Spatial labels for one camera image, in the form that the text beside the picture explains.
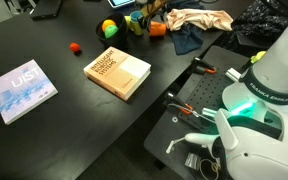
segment black device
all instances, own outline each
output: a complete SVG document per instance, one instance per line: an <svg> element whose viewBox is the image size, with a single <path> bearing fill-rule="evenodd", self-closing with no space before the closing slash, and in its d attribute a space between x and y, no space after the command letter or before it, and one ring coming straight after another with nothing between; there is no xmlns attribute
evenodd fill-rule
<svg viewBox="0 0 288 180"><path fill-rule="evenodd" d="M36 7L30 12L33 20L57 17L63 0L39 0Z"/></svg>
<svg viewBox="0 0 288 180"><path fill-rule="evenodd" d="M127 6L135 2L135 0L108 0L113 9Z"/></svg>

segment book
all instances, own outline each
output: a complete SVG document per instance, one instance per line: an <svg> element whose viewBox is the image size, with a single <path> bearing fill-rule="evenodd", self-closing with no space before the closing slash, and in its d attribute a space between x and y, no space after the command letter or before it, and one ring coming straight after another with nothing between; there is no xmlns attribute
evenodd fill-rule
<svg viewBox="0 0 288 180"><path fill-rule="evenodd" d="M119 49L109 47L84 68L98 85L127 101L151 73L151 65Z"/></svg>
<svg viewBox="0 0 288 180"><path fill-rule="evenodd" d="M58 91L31 60L0 77L0 113L9 125Z"/></svg>

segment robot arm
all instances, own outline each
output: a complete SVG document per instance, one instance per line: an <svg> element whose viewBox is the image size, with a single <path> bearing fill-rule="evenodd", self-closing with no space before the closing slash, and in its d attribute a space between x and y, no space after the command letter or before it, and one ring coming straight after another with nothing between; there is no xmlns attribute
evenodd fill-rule
<svg viewBox="0 0 288 180"><path fill-rule="evenodd" d="M215 121L234 179L288 179L288 143L246 127L231 127L229 113L220 109ZM235 147L232 148L232 137Z"/></svg>

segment toy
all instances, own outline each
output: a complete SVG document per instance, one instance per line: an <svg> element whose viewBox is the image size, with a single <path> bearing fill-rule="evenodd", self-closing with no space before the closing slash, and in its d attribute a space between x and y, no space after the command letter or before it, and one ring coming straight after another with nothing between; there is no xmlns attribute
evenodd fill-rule
<svg viewBox="0 0 288 180"><path fill-rule="evenodd" d="M115 25L110 25L105 29L105 38L112 37L118 31L118 27Z"/></svg>
<svg viewBox="0 0 288 180"><path fill-rule="evenodd" d="M107 28L108 26L110 26L110 25L115 25L115 26L116 26L116 23L115 23L113 20L111 20L111 19L106 19L106 20L103 22L103 24L102 24L102 30L103 30L103 32L105 32L106 28Z"/></svg>
<svg viewBox="0 0 288 180"><path fill-rule="evenodd" d="M76 43L71 43L70 44L70 50L73 51L74 53L77 53L79 51L81 51L80 45L76 44Z"/></svg>

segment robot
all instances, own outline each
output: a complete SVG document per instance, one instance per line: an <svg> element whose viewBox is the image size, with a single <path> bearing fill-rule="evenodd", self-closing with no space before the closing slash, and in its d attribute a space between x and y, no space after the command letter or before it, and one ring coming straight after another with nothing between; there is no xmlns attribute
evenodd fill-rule
<svg viewBox="0 0 288 180"><path fill-rule="evenodd" d="M185 140L208 147L233 179L288 179L288 27L222 99L227 110L214 117L219 135Z"/></svg>

